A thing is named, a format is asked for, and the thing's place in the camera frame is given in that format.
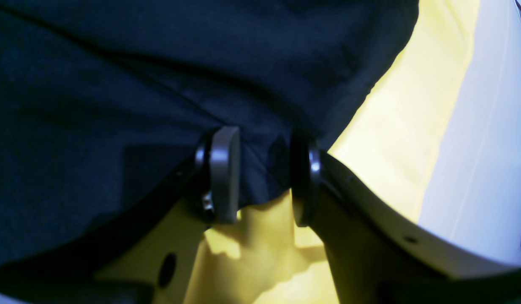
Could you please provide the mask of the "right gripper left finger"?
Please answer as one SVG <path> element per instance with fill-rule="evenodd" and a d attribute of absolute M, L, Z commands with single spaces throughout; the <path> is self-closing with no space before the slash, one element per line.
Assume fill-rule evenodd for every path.
<path fill-rule="evenodd" d="M 204 232 L 239 211 L 240 130 L 204 134 L 195 152 L 134 206 L 54 250 L 0 267 L 20 304 L 182 303 Z"/>

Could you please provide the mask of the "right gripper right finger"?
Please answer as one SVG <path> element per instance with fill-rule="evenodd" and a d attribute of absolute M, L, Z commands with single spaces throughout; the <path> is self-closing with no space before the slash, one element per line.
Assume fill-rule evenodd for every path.
<path fill-rule="evenodd" d="M 341 304 L 521 304 L 521 267 L 412 223 L 304 131 L 290 140 L 290 189 L 296 224 L 323 242 Z"/>

